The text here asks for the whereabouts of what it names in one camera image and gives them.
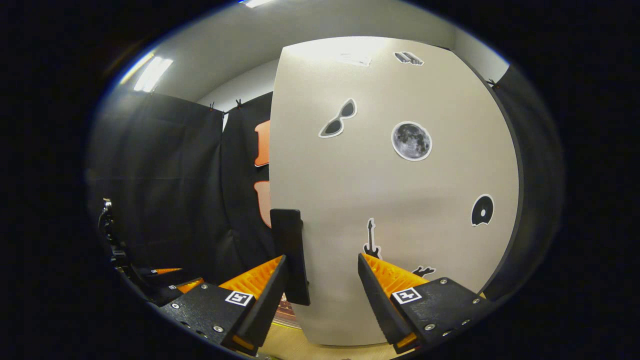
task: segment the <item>orange panel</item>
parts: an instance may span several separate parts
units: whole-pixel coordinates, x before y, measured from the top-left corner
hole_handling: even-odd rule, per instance
[[[396,291],[405,290],[429,282],[428,280],[412,274],[403,268],[399,268],[392,263],[387,263],[386,261],[374,258],[367,254],[362,255],[364,255],[364,258],[367,260],[371,270],[373,270],[373,274],[376,276],[380,286],[382,286],[387,298],[390,298],[391,293],[395,293]]]
[[[219,287],[252,294],[255,296],[255,299],[258,300],[260,295],[262,295],[264,287],[267,286],[271,274],[276,270],[280,259],[282,259],[282,255],[220,284]]]
[[[253,184],[253,188],[258,193],[258,208],[262,221],[271,228],[271,191],[269,181],[258,181]]]
[[[255,127],[258,133],[258,157],[255,159],[255,166],[261,167],[269,163],[269,129],[271,120],[265,121]]]
[[[182,270],[182,268],[156,269],[156,273],[159,274],[159,275],[162,275],[162,274],[166,274],[168,272],[174,272],[174,271],[178,271],[178,270]]]
[[[199,278],[197,280],[194,280],[194,281],[191,281],[191,282],[187,282],[186,284],[182,284],[180,286],[177,286],[177,288],[183,294],[186,294],[189,291],[191,291],[193,288],[195,288],[196,286],[202,284],[203,282],[204,282],[204,279],[203,278]]]

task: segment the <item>sticker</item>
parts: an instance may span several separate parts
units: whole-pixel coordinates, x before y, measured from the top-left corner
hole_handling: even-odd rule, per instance
[[[347,99],[340,108],[340,111],[338,111],[338,114],[323,126],[318,136],[321,138],[332,138],[342,134],[342,130],[344,130],[344,123],[342,121],[354,117],[357,112],[356,102],[353,99]]]
[[[255,158],[256,167],[262,167],[269,164],[269,129],[271,120],[267,120],[255,127],[258,133],[258,156]]]
[[[271,228],[271,187],[269,181],[258,181],[253,184],[255,192],[258,193],[258,209],[262,221]]]
[[[342,53],[338,57],[336,57],[335,61],[339,63],[345,63],[350,65],[358,65],[369,67],[371,64],[371,58],[364,55],[357,55],[352,53]]]
[[[426,159],[433,148],[429,132],[413,121],[403,121],[394,127],[391,144],[398,155],[409,161]]]
[[[430,266],[423,268],[422,265],[419,265],[418,268],[412,271],[411,273],[418,275],[419,277],[424,277],[425,275],[433,274],[434,272],[436,272],[435,268],[432,268]]]
[[[493,197],[489,194],[482,194],[476,199],[473,209],[471,209],[471,225],[489,225],[493,217]]]
[[[400,304],[406,304],[407,302],[415,301],[422,298],[414,288],[396,291],[392,295],[396,297],[396,300],[398,300],[398,303]]]
[[[418,65],[418,66],[422,66],[422,64],[424,64],[424,61],[420,60],[416,55],[409,53],[408,51],[403,51],[401,53],[394,53],[394,56],[396,57],[396,59],[398,59],[398,61],[400,61],[403,64],[412,64],[412,65]]]
[[[367,230],[369,231],[369,242],[364,244],[362,249],[364,250],[365,254],[382,260],[382,255],[380,254],[380,251],[382,249],[381,247],[376,246],[376,242],[375,242],[375,234],[373,232],[373,229],[375,228],[376,228],[376,223],[373,222],[373,218],[370,218],[369,221],[367,222]]]
[[[240,306],[246,306],[249,304],[249,300],[253,295],[247,293],[241,293],[240,291],[234,291],[225,299],[226,302],[230,302],[231,304],[236,304]]]

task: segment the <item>black metal plate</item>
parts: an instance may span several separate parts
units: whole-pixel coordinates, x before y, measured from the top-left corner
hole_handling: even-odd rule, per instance
[[[264,287],[260,299],[256,301],[236,332],[238,336],[249,341],[252,345],[261,347],[267,338],[271,322],[276,314],[282,292],[289,278],[286,266],[287,256],[284,255],[273,274],[271,274],[271,278],[269,278],[269,282]]]
[[[400,300],[404,303],[394,295],[391,296],[391,301],[419,332],[418,339],[422,340],[422,346],[428,348],[455,337],[457,333],[484,318],[495,307],[489,300],[446,277],[397,292],[398,295],[403,293],[406,297],[403,300],[400,296]],[[427,331],[425,326],[429,324],[434,324],[435,328]]]
[[[233,291],[219,288],[213,284],[207,284],[206,289],[202,285],[175,299],[169,304],[160,308],[174,320],[189,327],[193,332],[217,344],[230,340],[227,337],[235,333],[239,324],[255,303],[255,297],[251,296],[245,305],[237,305],[226,301]],[[222,332],[215,331],[214,326],[223,329]]]
[[[389,302],[387,295],[362,254],[358,255],[358,275],[369,304],[387,342],[395,344],[412,333],[409,325]]]
[[[289,281],[285,286],[287,301],[309,305],[305,253],[302,247],[300,210],[271,209],[271,234],[278,255],[285,254],[289,263]]]

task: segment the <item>ceiling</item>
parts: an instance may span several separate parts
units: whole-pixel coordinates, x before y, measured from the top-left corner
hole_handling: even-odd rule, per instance
[[[196,102],[228,80],[277,59],[285,46],[358,35],[452,48],[455,27],[399,0],[274,0],[256,8],[232,3],[156,47],[156,56],[173,60],[156,92]]]

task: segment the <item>wooden floor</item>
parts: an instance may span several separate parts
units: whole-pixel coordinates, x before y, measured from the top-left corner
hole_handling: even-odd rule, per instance
[[[393,346],[384,343],[360,347],[315,345],[307,341],[302,330],[272,323],[264,346],[258,349],[263,356],[274,360],[388,360],[399,355]]]

